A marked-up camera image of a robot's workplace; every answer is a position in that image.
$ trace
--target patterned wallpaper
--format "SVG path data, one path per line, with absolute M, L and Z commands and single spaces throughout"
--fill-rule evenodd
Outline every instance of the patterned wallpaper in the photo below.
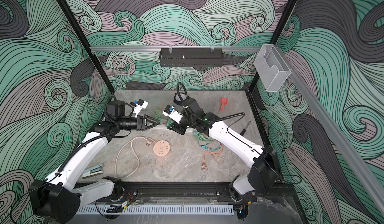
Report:
M 298 0 L 278 45 L 384 184 L 384 0 Z M 256 98 L 284 174 L 296 174 L 310 223 L 384 223 L 289 79 Z M 298 178 L 286 177 L 296 182 Z
M 91 45 L 260 46 L 288 0 L 66 0 Z M 228 52 L 220 68 L 161 67 L 157 52 L 99 52 L 116 89 L 248 89 L 257 54 Z
M 81 141 L 109 91 L 55 0 L 0 0 L 0 222 L 42 223 L 26 193 Z

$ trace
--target gray floor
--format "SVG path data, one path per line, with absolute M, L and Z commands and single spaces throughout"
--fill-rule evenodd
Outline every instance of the gray floor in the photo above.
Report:
M 164 110 L 167 104 L 172 104 L 175 91 L 118 91 L 115 93 L 118 100 L 131 102 L 143 99 L 149 102 L 146 111 L 141 114 L 153 116 L 153 110 Z M 242 120 L 231 128 L 241 132 L 248 121 L 251 124 L 244 135 L 250 141 L 263 145 L 258 132 L 255 119 L 250 109 L 244 91 L 188 91 L 188 96 L 193 97 L 200 107 L 207 113 L 223 117 L 237 112 L 245 112 Z M 224 111 L 220 112 L 221 97 L 228 98 L 228 104 Z M 225 121 L 230 124 L 236 118 Z M 118 135 L 124 135 L 127 131 L 120 131 Z M 104 165 L 102 175 L 81 179 L 79 181 L 97 181 L 103 176 L 114 175 L 114 163 L 122 146 L 136 136 L 148 136 L 152 139 L 166 140 L 170 143 L 170 154 L 165 158 L 157 158 L 153 153 L 153 145 L 145 145 L 145 140 L 135 140 L 134 149 L 140 159 L 139 169 L 124 181 L 232 181 L 238 174 L 248 174 L 249 168 L 236 154 L 223 147 L 223 163 L 217 163 L 210 155 L 206 155 L 208 170 L 201 170 L 201 156 L 204 151 L 199 147 L 193 137 L 180 135 L 170 131 L 132 131 L 126 138 L 114 138 L 90 163 L 89 167 L 96 164 Z M 132 153 L 130 145 L 127 145 L 120 153 L 118 160 L 117 177 L 123 178 L 130 174 L 137 166 L 137 159 Z

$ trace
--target black vertical post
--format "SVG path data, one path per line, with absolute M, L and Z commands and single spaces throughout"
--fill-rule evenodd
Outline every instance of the black vertical post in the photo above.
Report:
M 103 66 L 101 65 L 98 57 L 92 53 L 92 51 L 90 49 L 91 45 L 89 44 L 86 36 L 84 35 L 83 31 L 81 30 L 79 23 L 76 21 L 76 18 L 74 17 L 70 7 L 68 6 L 68 3 L 65 0 L 56 0 L 56 1 L 59 4 L 59 6 L 60 6 L 61 10 L 63 11 L 64 15 L 66 16 L 66 18 L 68 19 L 70 25 L 72 26 L 75 34 L 79 38 L 81 44 L 83 45 L 85 51 L 87 52 L 89 58 L 91 59 L 92 63 L 94 64 L 95 68 L 100 73 L 100 76 L 103 78 L 103 81 L 107 85 L 109 91 L 112 94 L 114 94 L 115 89 L 113 88 L 111 81 L 109 80 L 107 74 L 105 73 Z
M 280 37 L 281 33 L 283 32 L 283 29 L 285 28 L 285 25 L 288 22 L 289 17 L 291 16 L 293 9 L 295 8 L 296 2 L 297 2 L 297 0 L 288 0 L 288 2 L 286 3 L 283 14 L 281 15 L 279 23 L 277 24 L 276 30 L 273 33 L 271 41 L 269 42 L 269 44 L 277 44 L 277 41 L 279 40 L 279 37 Z M 259 74 L 256 73 L 255 76 L 253 77 L 251 85 L 249 86 L 249 89 L 248 89 L 249 92 L 251 92 L 251 93 L 253 92 L 259 78 L 260 78 Z

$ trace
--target beige power cord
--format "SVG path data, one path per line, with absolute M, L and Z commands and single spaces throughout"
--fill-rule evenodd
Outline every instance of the beige power cord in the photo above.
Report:
M 134 139 L 132 139 L 131 141 L 127 142 L 124 146 L 122 146 L 122 148 L 120 149 L 120 151 L 119 151 L 119 153 L 118 153 L 118 156 L 116 157 L 116 160 L 115 160 L 115 174 L 114 174 L 114 177 L 116 177 L 116 172 L 117 172 L 117 168 L 118 168 L 118 158 L 119 158 L 119 155 L 120 155 L 121 151 L 123 150 L 123 148 L 124 148 L 126 145 L 128 145 L 129 143 L 131 143 L 132 152 L 133 152 L 133 154 L 135 154 L 135 157 L 136 157 L 136 159 L 137 159 L 137 167 L 136 167 L 136 169 L 135 169 L 133 172 L 131 172 L 128 176 L 124 177 L 123 179 L 126 179 L 126 178 L 128 178 L 129 176 L 131 176 L 131 175 L 132 175 L 133 173 L 135 173 L 136 170 L 139 168 L 140 160 L 139 160 L 139 157 L 136 155 L 135 150 L 133 150 L 133 141 L 136 140 L 136 139 L 139 139 L 139 138 L 144 138 L 144 139 L 147 141 L 147 145 L 148 145 L 148 146 L 151 145 L 152 143 L 156 143 L 156 141 L 153 140 L 153 139 L 150 138 L 150 137 L 147 137 L 147 136 L 137 136 L 137 137 L 135 137 Z

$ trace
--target screwdriver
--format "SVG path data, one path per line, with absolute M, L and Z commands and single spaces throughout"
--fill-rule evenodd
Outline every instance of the screwdriver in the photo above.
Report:
M 251 121 L 249 121 L 248 123 L 247 123 L 247 125 L 245 126 L 245 128 L 241 131 L 241 133 L 240 133 L 240 135 L 244 135 L 244 133 L 245 133 L 245 131 L 246 131 L 246 129 L 247 129 L 247 127 L 249 126 L 249 124 L 251 123 Z

